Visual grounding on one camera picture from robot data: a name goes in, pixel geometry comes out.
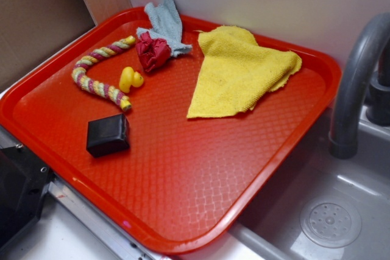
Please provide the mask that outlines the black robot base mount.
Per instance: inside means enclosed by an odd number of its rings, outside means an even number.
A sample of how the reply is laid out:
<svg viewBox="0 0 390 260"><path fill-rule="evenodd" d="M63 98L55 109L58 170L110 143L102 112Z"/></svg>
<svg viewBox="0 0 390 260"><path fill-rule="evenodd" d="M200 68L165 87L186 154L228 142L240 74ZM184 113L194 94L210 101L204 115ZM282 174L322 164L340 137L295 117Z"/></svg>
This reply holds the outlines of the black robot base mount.
<svg viewBox="0 0 390 260"><path fill-rule="evenodd" d="M52 176L23 144L1 149L1 251L40 220Z"/></svg>

